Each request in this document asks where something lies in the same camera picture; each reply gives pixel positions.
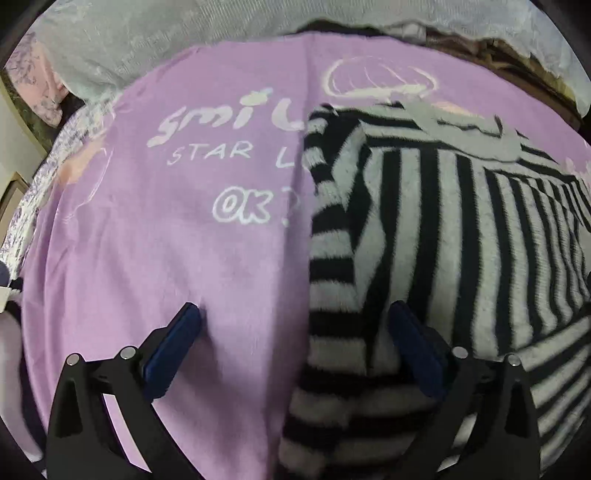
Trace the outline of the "black grey striped sweater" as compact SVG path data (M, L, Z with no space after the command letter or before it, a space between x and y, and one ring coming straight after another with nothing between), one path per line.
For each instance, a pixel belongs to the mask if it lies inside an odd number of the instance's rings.
M421 101L308 117L308 356L278 479L381 479L435 402L388 335L390 305L529 375L543 470L590 414L590 192L499 118Z

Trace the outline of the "white folded garment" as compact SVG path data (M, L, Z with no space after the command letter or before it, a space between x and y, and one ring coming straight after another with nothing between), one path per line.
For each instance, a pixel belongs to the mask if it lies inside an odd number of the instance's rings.
M21 328L8 312L7 303L11 290L1 288L1 337L0 337L0 401L1 419L26 457L37 462L43 458L42 449L26 426L22 410L23 387L19 365L22 359Z

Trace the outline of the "purple smile bed sheet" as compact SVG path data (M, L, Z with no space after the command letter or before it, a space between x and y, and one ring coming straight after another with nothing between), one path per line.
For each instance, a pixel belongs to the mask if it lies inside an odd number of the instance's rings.
M405 101L499 118L571 173L589 155L492 72L384 37L194 47L132 84L105 134L63 165L27 256L24 350L42 419L68 354L116 355L194 303L204 337L156 411L204 477L278 479L308 356L308 117Z

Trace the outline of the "floral purple white cloth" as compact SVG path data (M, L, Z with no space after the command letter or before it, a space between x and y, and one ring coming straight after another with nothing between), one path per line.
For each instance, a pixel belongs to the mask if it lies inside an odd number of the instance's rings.
M1 261L12 279L19 276L30 248L37 216L47 201L58 170L67 158L98 138L113 119L115 99L88 104L79 109L60 130L23 198L10 219L1 244Z

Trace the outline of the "brown woven mat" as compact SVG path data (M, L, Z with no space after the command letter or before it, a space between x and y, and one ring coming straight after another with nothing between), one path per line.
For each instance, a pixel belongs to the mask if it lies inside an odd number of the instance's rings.
M535 57L518 54L503 40L470 40L433 28L427 29L426 46L492 71L550 107L575 131L580 130L583 117L577 110L574 93Z

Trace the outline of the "pink floral cloth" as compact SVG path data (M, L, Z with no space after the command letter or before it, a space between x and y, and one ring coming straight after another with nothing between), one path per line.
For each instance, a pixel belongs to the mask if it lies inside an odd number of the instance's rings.
M51 66L34 32L22 37L5 69L27 106L48 126L57 127L63 115L61 103L69 90Z

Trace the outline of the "white lace cover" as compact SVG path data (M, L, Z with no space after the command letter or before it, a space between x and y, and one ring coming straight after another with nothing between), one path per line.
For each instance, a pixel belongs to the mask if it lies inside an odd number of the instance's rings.
M414 23L500 39L561 78L580 114L590 108L581 62L530 1L57 1L32 30L70 92L93 101L192 45L280 36L315 20L388 34Z

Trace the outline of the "wooden picture frame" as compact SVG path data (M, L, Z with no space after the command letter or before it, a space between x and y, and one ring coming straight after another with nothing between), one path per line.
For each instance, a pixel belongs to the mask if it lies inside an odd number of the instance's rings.
M5 240L12 217L28 189L27 181L15 172L1 196L0 242Z

